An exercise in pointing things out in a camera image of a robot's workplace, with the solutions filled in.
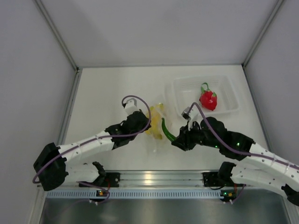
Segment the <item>green fake chili pepper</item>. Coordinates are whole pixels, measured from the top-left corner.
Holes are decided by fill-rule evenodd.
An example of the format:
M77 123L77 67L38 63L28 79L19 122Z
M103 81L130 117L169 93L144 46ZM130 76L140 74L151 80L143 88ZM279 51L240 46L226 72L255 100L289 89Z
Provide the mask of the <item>green fake chili pepper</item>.
M171 134L170 131L167 129L166 123L165 123L165 118L162 118L161 127L162 127L162 131L163 131L164 135L166 136L166 138L170 142L173 142L176 139L176 137L173 134Z

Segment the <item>yellow fake banana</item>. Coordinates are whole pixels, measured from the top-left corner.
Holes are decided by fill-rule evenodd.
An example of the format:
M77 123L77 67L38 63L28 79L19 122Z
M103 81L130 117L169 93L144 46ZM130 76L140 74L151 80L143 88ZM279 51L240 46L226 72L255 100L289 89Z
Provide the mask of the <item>yellow fake banana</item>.
M151 106L150 114L151 114L150 128L146 130L145 133L156 140L162 140L163 135L162 135L161 122L162 122L162 118L165 115L164 104L158 103L154 106Z

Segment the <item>clear zip top bag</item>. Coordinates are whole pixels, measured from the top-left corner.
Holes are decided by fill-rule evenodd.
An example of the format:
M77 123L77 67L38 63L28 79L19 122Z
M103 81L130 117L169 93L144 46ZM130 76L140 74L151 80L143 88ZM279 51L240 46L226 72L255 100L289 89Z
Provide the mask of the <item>clear zip top bag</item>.
M145 131L146 150L148 154L157 153L162 149L168 139L162 130L162 118L165 120L165 126L170 130L172 126L171 111L169 103L163 94L156 96L150 103L151 127Z

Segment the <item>red fake dragon fruit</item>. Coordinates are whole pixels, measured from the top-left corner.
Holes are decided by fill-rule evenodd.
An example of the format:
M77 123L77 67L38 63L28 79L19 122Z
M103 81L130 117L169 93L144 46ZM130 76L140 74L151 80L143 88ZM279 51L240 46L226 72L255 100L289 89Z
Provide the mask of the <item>red fake dragon fruit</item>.
M214 111L218 104L217 94L210 90L208 83L203 83L200 87L201 95L199 101L203 108Z

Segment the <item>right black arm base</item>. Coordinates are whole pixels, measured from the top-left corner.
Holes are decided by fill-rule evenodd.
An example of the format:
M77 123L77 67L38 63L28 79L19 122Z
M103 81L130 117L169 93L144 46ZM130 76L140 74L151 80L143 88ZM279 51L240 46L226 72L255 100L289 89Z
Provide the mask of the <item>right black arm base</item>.
M218 171L204 172L202 176L205 187L219 188L231 186L230 182L226 182L218 176Z

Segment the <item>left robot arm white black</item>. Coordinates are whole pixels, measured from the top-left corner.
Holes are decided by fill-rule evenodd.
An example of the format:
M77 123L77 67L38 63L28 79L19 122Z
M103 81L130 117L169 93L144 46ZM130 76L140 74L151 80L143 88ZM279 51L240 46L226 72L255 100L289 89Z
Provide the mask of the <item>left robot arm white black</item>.
M84 160L127 145L149 129L150 119L143 112L135 111L121 123L85 140L59 146L47 144L33 164L36 175L32 182L41 184L45 191L73 182L86 187L102 186L107 178L103 165L98 161L85 163Z

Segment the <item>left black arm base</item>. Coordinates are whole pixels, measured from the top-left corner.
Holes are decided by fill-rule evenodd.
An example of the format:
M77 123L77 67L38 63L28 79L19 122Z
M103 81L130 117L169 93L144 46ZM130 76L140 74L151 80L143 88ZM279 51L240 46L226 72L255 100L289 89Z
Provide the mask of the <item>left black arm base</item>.
M121 174L119 172L107 172L106 176L98 177L94 182L84 182L92 185L93 187L102 187L102 188L118 188L120 182Z

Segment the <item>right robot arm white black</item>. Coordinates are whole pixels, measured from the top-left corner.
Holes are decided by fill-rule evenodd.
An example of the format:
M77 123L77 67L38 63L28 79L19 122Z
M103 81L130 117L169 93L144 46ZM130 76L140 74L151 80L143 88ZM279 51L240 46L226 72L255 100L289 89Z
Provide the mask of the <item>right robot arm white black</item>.
M213 117L181 127L171 144L183 151L192 150L196 145L218 149L226 158L237 161L222 163L218 172L221 184L233 182L267 189L294 205L299 204L299 167L263 148L252 138L227 130Z

